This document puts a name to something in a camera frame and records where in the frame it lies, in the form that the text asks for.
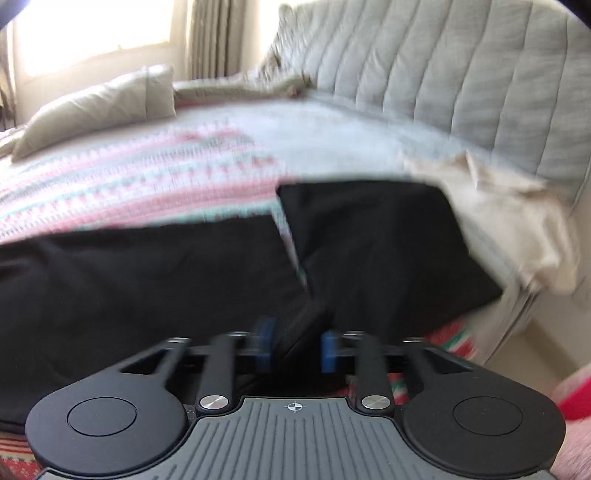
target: metal screw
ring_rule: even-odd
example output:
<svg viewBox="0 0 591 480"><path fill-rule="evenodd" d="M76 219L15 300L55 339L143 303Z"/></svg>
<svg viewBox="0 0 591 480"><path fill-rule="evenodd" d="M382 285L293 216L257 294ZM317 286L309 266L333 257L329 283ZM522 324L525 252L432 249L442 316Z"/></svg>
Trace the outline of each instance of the metal screw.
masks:
<svg viewBox="0 0 591 480"><path fill-rule="evenodd" d="M390 400L383 395L368 395L361 404L370 410L383 410L390 406Z"/></svg>
<svg viewBox="0 0 591 480"><path fill-rule="evenodd" d="M199 401L201 407L207 410L219 410L220 408L227 406L229 403L229 400L223 395L208 395Z"/></svg>

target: gray ribbed plate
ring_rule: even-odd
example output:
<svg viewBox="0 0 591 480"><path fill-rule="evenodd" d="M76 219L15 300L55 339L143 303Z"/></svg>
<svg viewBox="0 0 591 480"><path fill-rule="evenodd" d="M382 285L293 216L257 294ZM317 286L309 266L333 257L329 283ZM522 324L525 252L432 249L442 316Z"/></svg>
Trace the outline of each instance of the gray ribbed plate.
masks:
<svg viewBox="0 0 591 480"><path fill-rule="evenodd" d="M57 480L46 472L40 480ZM417 456L394 424L344 398L247 398L199 420L170 457L129 480L457 480ZM550 480L548 472L530 478Z"/></svg>

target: beige curtain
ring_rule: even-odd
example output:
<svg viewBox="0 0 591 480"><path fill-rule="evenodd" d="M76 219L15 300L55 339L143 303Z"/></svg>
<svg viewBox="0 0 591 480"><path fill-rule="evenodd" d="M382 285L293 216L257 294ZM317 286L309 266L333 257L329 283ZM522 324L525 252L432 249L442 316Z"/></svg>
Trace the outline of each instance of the beige curtain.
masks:
<svg viewBox="0 0 591 480"><path fill-rule="evenodd" d="M14 83L9 62L8 30L0 31L0 131L15 126Z"/></svg>
<svg viewBox="0 0 591 480"><path fill-rule="evenodd" d="M189 0L186 65L189 79L227 77L240 71L248 0Z"/></svg>

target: quilted headboard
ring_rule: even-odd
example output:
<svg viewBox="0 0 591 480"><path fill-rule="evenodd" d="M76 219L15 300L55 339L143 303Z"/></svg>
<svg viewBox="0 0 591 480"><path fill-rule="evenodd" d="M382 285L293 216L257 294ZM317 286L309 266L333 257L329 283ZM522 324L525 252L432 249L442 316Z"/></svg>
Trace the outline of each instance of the quilted headboard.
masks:
<svg viewBox="0 0 591 480"><path fill-rule="evenodd" d="M575 201L591 156L591 32L530 0L321 0L282 6L282 69L552 180Z"/></svg>

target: sunlight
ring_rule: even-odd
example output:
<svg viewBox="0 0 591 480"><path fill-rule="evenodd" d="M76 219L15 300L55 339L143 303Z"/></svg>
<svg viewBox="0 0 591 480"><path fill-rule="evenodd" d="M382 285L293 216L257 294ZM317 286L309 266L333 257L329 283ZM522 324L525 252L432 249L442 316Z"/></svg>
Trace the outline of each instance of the sunlight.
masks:
<svg viewBox="0 0 591 480"><path fill-rule="evenodd" d="M29 76L126 48L168 42L174 0L31 0L17 18Z"/></svg>

